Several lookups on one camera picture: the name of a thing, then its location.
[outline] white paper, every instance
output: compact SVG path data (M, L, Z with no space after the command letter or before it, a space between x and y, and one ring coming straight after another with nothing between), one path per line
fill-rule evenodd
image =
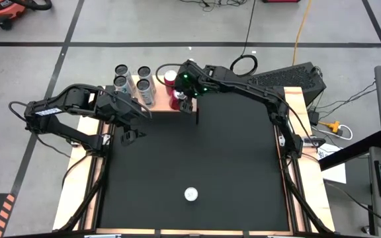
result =
M324 157L331 155L332 153L335 153L336 151L339 151L341 148L335 146L335 145L329 145L328 143L323 144L318 148L318 158L319 160L323 159ZM328 170L321 172L323 175L323 179L327 179L330 181L335 182L341 182L346 184L347 183L347 175L345 173L345 164L340 164L338 166L335 166L333 168L330 168Z

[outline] black floor line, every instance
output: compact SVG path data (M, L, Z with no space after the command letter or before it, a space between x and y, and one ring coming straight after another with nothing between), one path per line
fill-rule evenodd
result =
M73 19L71 20L70 27L67 32L67 36L65 37L60 55L58 56L58 60L55 65L54 72L52 73L44 98L48 98L52 96L52 93L54 92L54 88L56 86L58 76L60 74L60 71L64 62L65 55L67 54L67 49L69 47L68 45L71 42L71 37L73 36L73 32L76 27L77 20L79 19L79 15L80 15L84 1L85 0L79 0L79 2L77 3L76 10L73 15ZM30 162L30 159L32 158L32 153L33 153L35 145L36 145L36 136L31 135L29 142L27 143L26 151L20 163L19 170L17 171L17 175L14 180L13 187L11 189L11 194L14 194L16 197L19 195L19 191L23 183L24 176L26 175L28 164Z
M243 47L245 42L0 42L0 47ZM294 42L248 42L249 47L293 48ZM381 48L381 43L301 42L299 48Z
M364 4L364 7L367 11L367 14L370 17L371 23L373 24L373 27L374 27L374 29L377 33L377 36L381 42L381 28L380 28L380 25L378 24L376 16L374 16L374 13L373 13L373 10L371 9L370 3L368 2L368 0L362 0L362 4Z

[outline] gray floor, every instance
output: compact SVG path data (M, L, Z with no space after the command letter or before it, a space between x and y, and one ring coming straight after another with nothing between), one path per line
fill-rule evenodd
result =
M0 42L55 42L53 45L60 46L0 46L0 192L10 192L30 137L7 105L11 100L28 102L44 97L80 2L52 1L51 11L29 11L11 31L0 29ZM206 13L197 4L179 0L84 0L71 41L244 42L252 2ZM381 1L368 2L381 28ZM307 3L307 0L299 4L257 1L249 41L295 41ZM361 0L314 0L300 41L380 43ZM114 66L120 63L129 65L132 73L141 65L155 69L162 63L189 58L199 65L228 67L241 51L242 47L188 47L186 44L181 47L70 47L66 55L61 56L65 59L54 94L72 83L111 84ZM258 57L257 73L289 66L292 51L292 47L246 49L246 53ZM306 61L323 71L327 89L320 105L326 105L345 100L373 82L374 66L381 65L381 48L298 49L297 62ZM243 73L250 67L242 62L236 71ZM76 127L79 119L63 115L61 120ZM334 140L342 147L348 146L380 129L376 94L349 103L324 120L339 120L352 129L353 140ZM55 136L42 136L42 139L62 151L71 150L64 140ZM36 144L5 235L51 231L67 162L65 157ZM329 201L336 230L361 235L359 228L368 223L367 212L343 196L330 196Z

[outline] yellow plug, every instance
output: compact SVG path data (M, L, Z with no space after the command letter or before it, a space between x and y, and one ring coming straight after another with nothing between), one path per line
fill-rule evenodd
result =
M338 121L335 121L334 123L327 123L327 122L318 122L318 123L320 123L321 125L327 126L328 128L331 129L331 131L333 133L337 133L337 131L339 129L339 122Z

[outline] red can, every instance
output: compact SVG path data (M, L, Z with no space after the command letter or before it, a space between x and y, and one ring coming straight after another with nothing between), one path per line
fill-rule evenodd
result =
M177 73L174 70L169 70L165 72L164 74L164 83L168 86L165 86L165 90L167 91L168 95L171 95L173 92L173 87L175 85Z
M180 101L185 100L186 96L183 93L179 93L176 90L173 89L173 93L171 93L170 96L170 107L173 110L179 110L180 109Z

